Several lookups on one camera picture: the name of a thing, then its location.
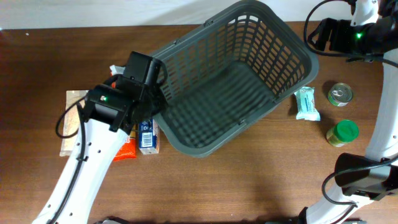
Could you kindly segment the blue cardboard food box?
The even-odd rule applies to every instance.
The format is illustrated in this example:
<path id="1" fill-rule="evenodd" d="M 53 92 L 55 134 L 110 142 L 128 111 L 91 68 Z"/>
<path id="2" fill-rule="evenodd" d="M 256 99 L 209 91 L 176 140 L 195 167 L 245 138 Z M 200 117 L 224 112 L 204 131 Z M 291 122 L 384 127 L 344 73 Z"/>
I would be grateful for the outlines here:
<path id="1" fill-rule="evenodd" d="M 139 123 L 139 150 L 143 155 L 158 154 L 160 149 L 159 126 L 154 119 Z"/>

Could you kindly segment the grey plastic mesh basket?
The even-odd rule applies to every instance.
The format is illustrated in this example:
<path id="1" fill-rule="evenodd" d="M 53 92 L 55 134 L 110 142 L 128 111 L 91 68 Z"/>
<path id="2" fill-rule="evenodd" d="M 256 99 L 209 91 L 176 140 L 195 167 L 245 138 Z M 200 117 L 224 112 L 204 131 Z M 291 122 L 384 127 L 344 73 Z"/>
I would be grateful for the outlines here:
<path id="1" fill-rule="evenodd" d="M 155 116 L 169 143 L 206 157 L 318 74 L 317 56 L 266 4 L 239 1 L 153 56 L 166 107 Z"/>

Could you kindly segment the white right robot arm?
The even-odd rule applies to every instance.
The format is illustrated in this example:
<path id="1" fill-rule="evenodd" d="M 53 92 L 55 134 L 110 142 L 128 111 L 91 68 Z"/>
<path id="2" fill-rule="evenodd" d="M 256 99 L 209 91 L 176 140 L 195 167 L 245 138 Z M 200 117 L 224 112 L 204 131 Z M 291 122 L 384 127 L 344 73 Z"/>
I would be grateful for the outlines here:
<path id="1" fill-rule="evenodd" d="M 299 223 L 343 223 L 360 208 L 397 194 L 397 2 L 351 1 L 349 21 L 326 18 L 304 30 L 307 49 L 321 59 L 328 94 L 337 84 L 353 99 L 322 118 L 328 155 L 337 155 L 320 199 Z"/>

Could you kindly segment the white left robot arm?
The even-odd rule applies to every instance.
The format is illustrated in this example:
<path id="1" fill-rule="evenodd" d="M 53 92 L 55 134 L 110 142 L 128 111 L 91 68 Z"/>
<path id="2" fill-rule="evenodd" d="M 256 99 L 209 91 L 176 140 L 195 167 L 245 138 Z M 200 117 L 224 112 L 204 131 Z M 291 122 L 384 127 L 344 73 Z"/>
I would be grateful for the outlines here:
<path id="1" fill-rule="evenodd" d="M 135 124 L 164 102 L 157 75 L 113 75 L 72 104 L 76 140 L 60 178 L 34 223 L 86 223 L 104 177 Z"/>

